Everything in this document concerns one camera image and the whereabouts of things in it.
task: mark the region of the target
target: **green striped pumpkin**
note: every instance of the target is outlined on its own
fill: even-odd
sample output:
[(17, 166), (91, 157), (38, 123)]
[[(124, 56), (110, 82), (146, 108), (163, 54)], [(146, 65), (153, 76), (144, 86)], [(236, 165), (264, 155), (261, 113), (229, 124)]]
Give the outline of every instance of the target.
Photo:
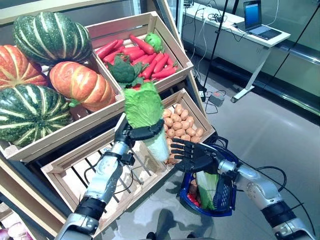
[(46, 86), (19, 84), (0, 91), (0, 139), (24, 147), (66, 126), (69, 104)]
[(60, 12), (19, 16), (14, 21), (13, 38), (24, 55), (42, 65), (83, 63), (92, 53), (88, 31)]

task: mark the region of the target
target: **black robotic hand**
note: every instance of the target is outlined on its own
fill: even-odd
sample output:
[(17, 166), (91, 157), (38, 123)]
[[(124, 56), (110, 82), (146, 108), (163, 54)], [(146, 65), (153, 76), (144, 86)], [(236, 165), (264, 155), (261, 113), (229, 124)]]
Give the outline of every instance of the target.
[(174, 165), (178, 170), (185, 173), (196, 173), (205, 171), (209, 174), (218, 174), (218, 166), (223, 156), (214, 148), (202, 143), (193, 143), (190, 141), (173, 138), (171, 144), (172, 154), (175, 159), (181, 162)]

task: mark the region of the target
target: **pumpkin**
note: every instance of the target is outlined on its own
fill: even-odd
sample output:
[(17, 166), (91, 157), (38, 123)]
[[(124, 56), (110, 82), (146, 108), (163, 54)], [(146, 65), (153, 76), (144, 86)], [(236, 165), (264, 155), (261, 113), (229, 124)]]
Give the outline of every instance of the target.
[(58, 93), (78, 101), (92, 112), (116, 101), (115, 92), (107, 80), (77, 62), (60, 62), (51, 69), (49, 75)]
[(83, 63), (92, 53), (85, 27), (60, 12), (19, 16), (13, 23), (13, 38), (29, 59), (48, 66), (63, 61)]
[(47, 85), (41, 66), (28, 61), (15, 46), (0, 45), (0, 89), (17, 84)]
[(46, 86), (19, 84), (0, 91), (0, 139), (24, 147), (71, 122), (69, 104)]

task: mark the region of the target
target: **laptop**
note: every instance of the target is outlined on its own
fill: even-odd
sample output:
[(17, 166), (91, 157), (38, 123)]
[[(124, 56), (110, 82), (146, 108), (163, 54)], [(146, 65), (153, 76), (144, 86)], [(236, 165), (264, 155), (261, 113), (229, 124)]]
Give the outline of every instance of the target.
[(259, 38), (269, 40), (281, 34), (280, 31), (261, 24), (261, 1), (245, 1), (243, 3), (244, 22), (237, 23), (240, 30)]

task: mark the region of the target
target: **laptop screen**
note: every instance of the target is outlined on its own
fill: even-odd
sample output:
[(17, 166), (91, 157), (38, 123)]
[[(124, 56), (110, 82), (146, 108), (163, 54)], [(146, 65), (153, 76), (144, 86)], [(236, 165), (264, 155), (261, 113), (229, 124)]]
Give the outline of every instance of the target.
[(246, 30), (261, 26), (260, 1), (244, 2), (244, 21)]

